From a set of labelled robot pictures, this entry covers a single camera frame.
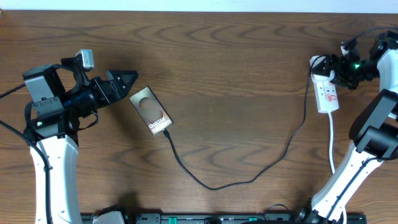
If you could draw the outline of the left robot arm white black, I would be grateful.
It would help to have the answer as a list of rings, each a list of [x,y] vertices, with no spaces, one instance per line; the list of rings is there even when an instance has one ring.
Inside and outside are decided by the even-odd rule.
[[[127,97],[139,76],[135,70],[108,70],[107,80],[89,80],[69,67],[76,86],[66,91],[57,74],[61,68],[41,65],[23,74],[37,114],[25,117],[35,164],[36,223],[82,223],[76,186],[80,118],[96,116],[100,108]]]

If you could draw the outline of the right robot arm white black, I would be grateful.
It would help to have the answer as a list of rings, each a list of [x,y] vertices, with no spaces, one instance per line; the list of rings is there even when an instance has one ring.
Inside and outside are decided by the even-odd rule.
[[[310,59],[308,78],[318,98],[336,98],[327,85],[354,90],[360,82],[379,79],[379,93],[355,119],[349,131],[349,149],[326,185],[302,209],[298,223],[345,223],[345,206],[366,177],[385,161],[397,159],[397,28],[382,27],[362,60],[357,38],[341,43],[342,55]]]

